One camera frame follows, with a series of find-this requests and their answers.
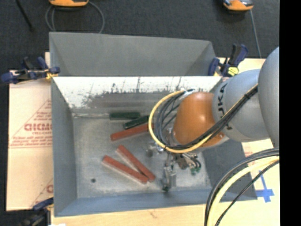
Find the black cable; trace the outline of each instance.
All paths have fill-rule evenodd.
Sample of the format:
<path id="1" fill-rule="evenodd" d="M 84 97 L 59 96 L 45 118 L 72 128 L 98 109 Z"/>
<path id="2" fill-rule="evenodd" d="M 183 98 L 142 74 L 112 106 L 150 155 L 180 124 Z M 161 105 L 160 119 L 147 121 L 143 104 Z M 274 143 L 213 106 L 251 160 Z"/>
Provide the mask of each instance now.
<path id="1" fill-rule="evenodd" d="M 240 168 L 242 166 L 247 166 L 247 164 L 250 162 L 253 162 L 253 161 L 256 161 L 259 159 L 263 159 L 263 158 L 267 158 L 267 157 L 271 157 L 271 156 L 279 156 L 279 148 L 272 148 L 272 149 L 267 149 L 267 150 L 264 150 L 264 151 L 261 151 L 258 153 L 254 153 L 254 154 L 246 157 L 244 160 L 240 161 L 239 163 L 235 164 L 234 166 L 232 166 L 227 172 L 225 172 L 220 177 L 220 179 L 213 186 L 213 188 L 209 194 L 209 197 L 207 199 L 206 210 L 205 210 L 205 221 L 204 221 L 205 226 L 207 225 L 210 208 L 211 208 L 214 198 L 216 197 L 216 194 L 222 188 L 222 185 L 231 177 L 231 175 L 234 173 L 234 171 L 236 171 L 238 168 Z"/>
<path id="2" fill-rule="evenodd" d="M 98 33 L 102 33 L 103 30 L 104 30 L 104 27 L 105 27 L 104 14 L 103 14 L 103 12 L 100 10 L 100 8 L 95 3 L 89 1 L 88 4 L 92 5 L 96 9 L 96 11 L 100 14 L 100 16 L 102 18 L 102 22 L 103 23 L 102 23 L 100 31 L 98 32 Z M 50 24 L 50 22 L 48 20 L 48 15 L 49 15 L 49 12 L 50 12 L 51 9 L 52 9 L 52 14 L 51 14 L 51 24 Z M 49 8 L 47 9 L 46 13 L 45 13 L 45 22 L 46 22 L 46 25 L 50 29 L 50 31 L 53 31 L 53 32 L 56 32 L 55 23 L 54 23 L 55 9 L 56 9 L 55 6 L 50 5 Z"/>
<path id="3" fill-rule="evenodd" d="M 226 208 L 226 210 L 220 215 L 220 217 L 218 218 L 218 220 L 216 221 L 216 224 L 215 226 L 218 226 L 222 220 L 222 218 L 226 215 L 226 213 L 228 212 L 228 210 L 235 204 L 235 202 L 240 198 L 240 196 L 242 194 L 245 193 L 246 190 L 248 190 L 250 188 L 251 185 L 253 185 L 259 178 L 262 174 L 264 174 L 266 171 L 268 171 L 270 168 L 274 167 L 275 165 L 279 164 L 279 160 L 270 164 L 269 166 L 267 166 L 265 169 L 263 169 L 262 171 L 260 171 L 256 177 L 253 178 L 252 181 L 250 181 L 242 191 L 240 191 L 240 193 L 233 199 L 232 203 Z"/>
<path id="4" fill-rule="evenodd" d="M 214 136 L 216 136 L 228 123 L 229 121 L 236 115 L 236 113 L 239 111 L 239 109 L 256 93 L 258 92 L 258 85 L 256 84 L 253 88 L 251 88 L 247 93 L 244 94 L 244 96 L 242 96 L 240 98 L 239 101 L 237 101 L 237 103 L 231 108 L 230 111 L 228 111 L 226 113 L 225 116 L 223 116 L 216 124 L 214 124 L 214 126 L 212 126 L 210 129 L 208 129 L 205 133 L 203 133 L 201 136 L 199 136 L 198 138 L 196 138 L 195 140 L 184 144 L 184 145 L 175 145 L 175 146 L 171 146 L 173 149 L 176 150 L 181 150 L 181 149 L 185 149 L 185 148 L 190 148 L 192 146 L 194 146 L 194 144 L 198 143 L 199 141 L 203 140 L 204 138 L 208 137 L 210 135 L 210 137 L 206 140 L 209 141 L 210 139 L 212 139 Z M 160 109 L 158 116 L 157 116 L 157 120 L 155 123 L 155 133 L 157 138 L 164 143 L 165 145 L 167 145 L 167 141 L 164 139 L 163 137 L 163 132 L 162 132 L 162 124 L 164 122 L 164 118 L 166 118 L 165 112 L 167 110 L 167 108 L 174 103 L 174 101 L 179 98 L 180 96 L 182 96 L 183 93 L 180 93 L 178 95 L 176 95 L 175 97 L 172 97 L 171 99 L 169 99 L 164 105 L 163 107 Z"/>
<path id="5" fill-rule="evenodd" d="M 100 16 L 102 18 L 103 23 L 102 23 L 100 31 L 98 32 L 98 33 L 102 33 L 104 30 L 104 26 L 105 26 L 105 18 L 104 18 L 103 12 L 99 9 L 99 7 L 96 4 L 92 3 L 91 1 L 89 1 L 88 4 L 91 4 L 96 9 L 96 11 L 100 14 Z M 48 28 L 53 32 L 56 32 L 55 22 L 54 22 L 55 9 L 56 9 L 55 6 L 50 5 L 45 13 L 46 24 L 47 24 Z M 52 14 L 51 14 L 51 24 L 50 24 L 48 17 L 49 17 L 49 12 L 51 10 L 52 10 Z"/>

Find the blue clamp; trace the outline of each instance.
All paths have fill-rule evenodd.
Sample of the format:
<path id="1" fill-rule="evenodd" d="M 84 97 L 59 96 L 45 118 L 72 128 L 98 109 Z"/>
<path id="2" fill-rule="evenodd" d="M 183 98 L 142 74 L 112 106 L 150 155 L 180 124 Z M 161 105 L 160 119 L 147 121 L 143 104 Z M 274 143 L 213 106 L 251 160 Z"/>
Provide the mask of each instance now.
<path id="1" fill-rule="evenodd" d="M 238 74 L 239 69 L 238 65 L 243 61 L 248 54 L 248 49 L 245 45 L 233 44 L 232 53 L 227 60 L 225 59 L 224 63 L 220 63 L 220 60 L 217 57 L 214 57 L 209 65 L 208 75 L 213 76 L 217 74 L 222 77 L 233 77 Z"/>
<path id="2" fill-rule="evenodd" d="M 50 79 L 53 76 L 57 76 L 60 73 L 59 67 L 49 68 L 46 61 L 42 57 L 37 58 L 39 69 L 30 70 L 33 67 L 28 57 L 25 57 L 21 63 L 21 69 L 15 72 L 7 72 L 1 75 L 1 80 L 4 83 L 17 84 L 23 81 L 37 80 L 41 78 Z"/>

